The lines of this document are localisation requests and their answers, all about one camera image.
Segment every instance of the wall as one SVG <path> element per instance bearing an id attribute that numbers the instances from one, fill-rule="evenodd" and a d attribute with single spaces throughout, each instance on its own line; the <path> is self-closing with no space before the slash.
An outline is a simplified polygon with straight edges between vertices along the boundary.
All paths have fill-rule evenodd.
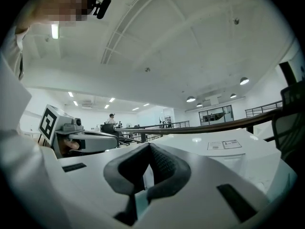
<path id="1" fill-rule="evenodd" d="M 234 101 L 229 101 L 229 102 L 222 103 L 222 104 L 216 104 L 216 105 L 205 107 L 205 108 L 196 109 L 195 111 L 185 112 L 185 118 L 190 121 L 191 127 L 200 126 L 199 112 L 210 110 L 210 109 L 215 109 L 215 108 L 220 108 L 220 107 L 224 107 L 224 106 L 228 106 L 228 105 L 232 106 L 234 120 L 246 118 L 246 114 L 244 111 L 245 110 L 244 98 L 237 99 Z"/>
<path id="2" fill-rule="evenodd" d="M 162 106 L 155 106 L 153 108 L 143 110 L 137 113 L 137 123 L 140 126 L 158 125 L 159 119 L 164 121 L 164 117 L 170 116 L 172 123 L 175 122 L 174 110 Z"/>
<path id="3" fill-rule="evenodd" d="M 82 109 L 80 106 L 66 106 L 64 111 L 73 117 L 80 118 L 85 130 L 88 131 L 90 131 L 91 128 L 96 127 L 96 125 L 103 124 L 109 118 L 109 115 L 112 114 L 109 111 Z M 117 123 L 121 121 L 123 127 L 126 127 L 127 123 L 131 123 L 132 125 L 137 124 L 136 114 L 116 112 L 114 120 Z"/>
<path id="4" fill-rule="evenodd" d="M 35 88 L 27 88 L 27 90 L 32 98 L 20 119 L 20 129 L 24 132 L 31 129 L 38 132 L 39 122 L 46 105 L 50 104 L 60 109 L 64 109 L 64 105 L 49 94 L 47 90 Z"/>
<path id="5" fill-rule="evenodd" d="M 281 90 L 287 87 L 287 82 L 279 66 L 261 79 L 246 95 L 247 109 L 259 107 L 282 100 Z"/>
<path id="6" fill-rule="evenodd" d="M 296 53 L 296 55 L 289 61 L 293 73 L 295 74 L 296 81 L 305 80 L 305 59 L 302 54 L 302 50 Z"/>

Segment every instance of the railing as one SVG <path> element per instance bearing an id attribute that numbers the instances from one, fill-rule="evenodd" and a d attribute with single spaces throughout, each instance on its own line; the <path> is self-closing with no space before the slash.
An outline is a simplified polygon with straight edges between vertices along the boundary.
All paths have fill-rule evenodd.
<path id="1" fill-rule="evenodd" d="M 129 145 L 131 143 L 142 143 L 142 142 L 148 142 L 155 140 L 159 137 L 162 137 L 163 134 L 140 134 L 138 132 L 130 132 L 127 130 L 155 130 L 155 129 L 175 129 L 175 128 L 188 128 L 190 127 L 190 122 L 189 121 L 182 121 L 182 122 L 175 122 L 175 123 L 170 123 L 170 124 L 159 124 L 159 125 L 148 125 L 148 126 L 139 126 L 139 127 L 131 127 L 128 129 L 119 129 L 116 128 L 115 130 L 122 132 L 120 134 L 121 142 L 120 145 Z"/>
<path id="2" fill-rule="evenodd" d="M 259 125 L 261 123 L 267 122 L 272 120 L 273 116 L 279 112 L 282 111 L 282 108 L 276 108 L 273 110 L 270 110 L 268 112 L 258 114 L 253 117 L 241 119 L 241 120 L 235 120 L 225 123 L 219 123 L 214 125 L 207 125 L 207 126 L 197 126 L 197 127 L 184 127 L 184 128 L 157 128 L 159 125 L 154 126 L 154 128 L 146 128 L 139 127 L 138 129 L 135 128 L 128 128 L 128 129 L 116 129 L 117 131 L 121 132 L 127 132 L 127 133 L 136 133 L 138 140 L 137 142 L 146 142 L 146 136 L 148 135 L 159 135 L 160 137 L 163 135 L 168 134 L 196 134 L 196 133 L 209 133 L 209 132 L 220 132 L 220 131 L 228 131 L 228 130 L 234 130 L 238 128 L 247 128 L 248 131 L 253 133 L 253 126 Z"/>
<path id="3" fill-rule="evenodd" d="M 278 102 L 274 102 L 271 104 L 262 105 L 262 106 L 259 106 L 259 107 L 253 108 L 253 109 L 246 109 L 245 112 L 246 112 L 247 118 L 249 118 L 249 117 L 253 117 L 253 116 L 268 112 L 272 109 L 280 108 L 282 106 L 283 106 L 283 102 L 278 101 Z"/>

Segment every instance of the glass partition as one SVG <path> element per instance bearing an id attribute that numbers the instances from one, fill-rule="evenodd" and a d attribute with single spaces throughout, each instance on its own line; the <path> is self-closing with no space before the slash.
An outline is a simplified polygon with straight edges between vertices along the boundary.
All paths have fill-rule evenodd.
<path id="1" fill-rule="evenodd" d="M 232 106 L 225 106 L 221 108 L 209 109 L 207 111 L 199 112 L 201 125 L 212 125 L 233 121 Z"/>

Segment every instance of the label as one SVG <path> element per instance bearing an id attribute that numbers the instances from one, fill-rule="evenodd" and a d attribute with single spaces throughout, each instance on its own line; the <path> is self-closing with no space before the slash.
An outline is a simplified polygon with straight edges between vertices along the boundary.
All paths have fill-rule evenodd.
<path id="1" fill-rule="evenodd" d="M 236 140 L 223 141 L 225 149 L 242 147 Z"/>
<path id="2" fill-rule="evenodd" d="M 208 145 L 208 150 L 220 150 L 224 149 L 223 143 L 222 142 L 211 142 Z"/>

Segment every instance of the hand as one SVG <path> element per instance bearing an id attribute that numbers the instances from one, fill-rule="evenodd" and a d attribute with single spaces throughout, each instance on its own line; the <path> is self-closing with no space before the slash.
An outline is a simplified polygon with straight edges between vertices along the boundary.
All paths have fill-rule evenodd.
<path id="1" fill-rule="evenodd" d="M 67 154 L 70 149 L 78 150 L 80 148 L 80 145 L 76 141 L 69 141 L 66 138 L 59 140 L 58 145 L 62 155 Z"/>
<path id="2" fill-rule="evenodd" d="M 80 20 L 87 9 L 87 0 L 33 0 L 17 21 L 16 34 L 34 23 L 52 24 L 58 21 Z"/>

